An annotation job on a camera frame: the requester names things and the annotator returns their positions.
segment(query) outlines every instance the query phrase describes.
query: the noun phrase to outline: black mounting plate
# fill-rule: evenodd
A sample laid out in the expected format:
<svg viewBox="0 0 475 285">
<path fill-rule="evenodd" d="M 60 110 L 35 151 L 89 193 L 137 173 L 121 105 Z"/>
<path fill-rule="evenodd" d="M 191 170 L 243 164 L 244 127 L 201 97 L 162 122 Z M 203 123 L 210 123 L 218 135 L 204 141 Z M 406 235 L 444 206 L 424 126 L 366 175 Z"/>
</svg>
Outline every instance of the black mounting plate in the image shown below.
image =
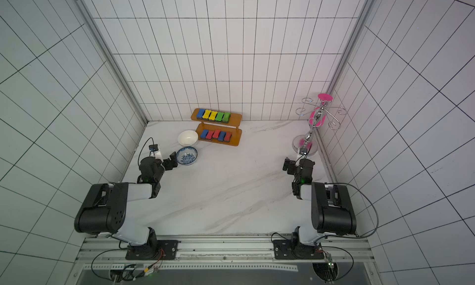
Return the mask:
<svg viewBox="0 0 475 285">
<path fill-rule="evenodd" d="M 166 241 L 157 241 L 158 253 L 155 257 L 149 258 L 152 260 L 158 260 L 160 257 L 160 248 L 165 252 L 165 256 L 162 257 L 163 260 L 173 260 L 177 254 L 178 241 L 177 240 L 166 240 Z M 147 260 L 140 257 L 137 257 L 135 253 L 132 253 L 130 250 L 127 251 L 125 255 L 127 260 Z"/>
<path fill-rule="evenodd" d="M 292 251 L 292 241 L 290 240 L 273 240 L 274 257 L 276 259 L 324 259 L 324 253 L 315 252 L 314 246 L 306 246 L 298 244 Z"/>
</svg>

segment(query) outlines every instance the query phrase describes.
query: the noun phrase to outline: marble floor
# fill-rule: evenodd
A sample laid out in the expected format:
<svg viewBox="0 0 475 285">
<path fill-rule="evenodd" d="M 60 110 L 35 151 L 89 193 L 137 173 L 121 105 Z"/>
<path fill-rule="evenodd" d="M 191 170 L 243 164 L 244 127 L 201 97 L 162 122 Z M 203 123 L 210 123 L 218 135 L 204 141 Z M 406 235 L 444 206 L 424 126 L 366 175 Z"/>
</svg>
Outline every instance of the marble floor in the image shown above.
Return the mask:
<svg viewBox="0 0 475 285">
<path fill-rule="evenodd" d="M 140 174 L 137 157 L 153 137 L 164 158 L 181 146 L 178 135 L 198 122 L 150 122 L 127 169 L 124 182 Z M 157 198 L 130 202 L 127 216 L 159 235 L 258 234 L 291 232 L 310 222 L 310 202 L 292 195 L 293 176 L 282 170 L 285 157 L 295 160 L 295 136 L 308 131 L 305 121 L 243 121 L 239 146 L 198 141 L 197 160 L 163 174 Z M 148 156 L 145 146 L 140 159 Z M 314 181 L 328 181 L 318 154 Z"/>
</svg>

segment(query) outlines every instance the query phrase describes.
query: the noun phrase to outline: pink lid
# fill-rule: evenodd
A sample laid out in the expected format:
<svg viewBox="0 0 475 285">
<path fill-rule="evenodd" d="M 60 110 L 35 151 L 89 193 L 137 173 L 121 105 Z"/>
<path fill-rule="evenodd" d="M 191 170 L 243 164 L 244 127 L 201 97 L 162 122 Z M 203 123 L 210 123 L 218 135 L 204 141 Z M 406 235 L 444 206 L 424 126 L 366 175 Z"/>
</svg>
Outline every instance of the pink lid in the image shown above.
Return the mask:
<svg viewBox="0 0 475 285">
<path fill-rule="evenodd" d="M 318 95 L 318 98 L 320 98 L 322 101 L 326 101 L 326 102 L 331 102 L 333 100 L 333 96 L 328 95 L 326 93 L 320 93 Z"/>
</svg>

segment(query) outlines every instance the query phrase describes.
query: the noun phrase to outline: two-tier wooden rack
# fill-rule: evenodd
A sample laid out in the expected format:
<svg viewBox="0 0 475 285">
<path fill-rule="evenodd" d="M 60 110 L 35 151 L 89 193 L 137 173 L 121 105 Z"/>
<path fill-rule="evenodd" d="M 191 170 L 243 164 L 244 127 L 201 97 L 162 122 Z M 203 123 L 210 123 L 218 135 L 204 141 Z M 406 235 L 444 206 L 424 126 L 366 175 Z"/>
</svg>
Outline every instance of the two-tier wooden rack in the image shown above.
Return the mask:
<svg viewBox="0 0 475 285">
<path fill-rule="evenodd" d="M 241 134 L 242 134 L 242 130 L 239 129 L 239 125 L 241 125 L 241 120 L 242 120 L 241 114 L 231 113 L 231 116 L 229 116 L 229 122 L 224 123 L 224 122 L 209 121 L 206 119 L 198 119 L 196 118 L 198 111 L 199 111 L 198 108 L 195 109 L 193 114 L 191 115 L 191 119 L 193 121 L 201 122 L 196 129 L 196 133 L 198 134 L 198 136 L 200 136 L 203 130 L 205 129 L 213 130 L 213 131 L 219 129 L 223 132 L 232 133 L 232 136 L 229 142 L 220 142 L 217 139 L 210 139 L 210 140 L 200 139 L 201 141 L 213 142 L 217 144 L 224 144 L 224 145 L 230 145 L 230 146 L 239 145 L 239 140 L 241 140 Z"/>
</svg>

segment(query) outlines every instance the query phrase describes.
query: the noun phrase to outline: red block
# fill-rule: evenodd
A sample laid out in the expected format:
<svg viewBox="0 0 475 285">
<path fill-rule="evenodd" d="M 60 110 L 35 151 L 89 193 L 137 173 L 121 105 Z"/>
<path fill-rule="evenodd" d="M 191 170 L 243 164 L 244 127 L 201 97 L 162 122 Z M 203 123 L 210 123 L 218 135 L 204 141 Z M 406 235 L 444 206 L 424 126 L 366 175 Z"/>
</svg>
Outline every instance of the red block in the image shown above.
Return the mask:
<svg viewBox="0 0 475 285">
<path fill-rule="evenodd" d="M 232 133 L 227 132 L 226 136 L 224 137 L 224 141 L 229 142 L 231 140 L 231 135 L 232 135 Z"/>
<path fill-rule="evenodd" d="M 214 131 L 212 131 L 212 130 L 210 130 L 210 131 L 208 132 L 208 134 L 206 135 L 206 139 L 207 139 L 207 140 L 210 140 L 210 139 L 213 137 L 213 132 L 214 132 Z"/>
<path fill-rule="evenodd" d="M 214 134 L 213 134 L 213 139 L 217 139 L 219 138 L 219 133 L 221 132 L 221 130 L 217 129 L 214 131 Z"/>
</svg>

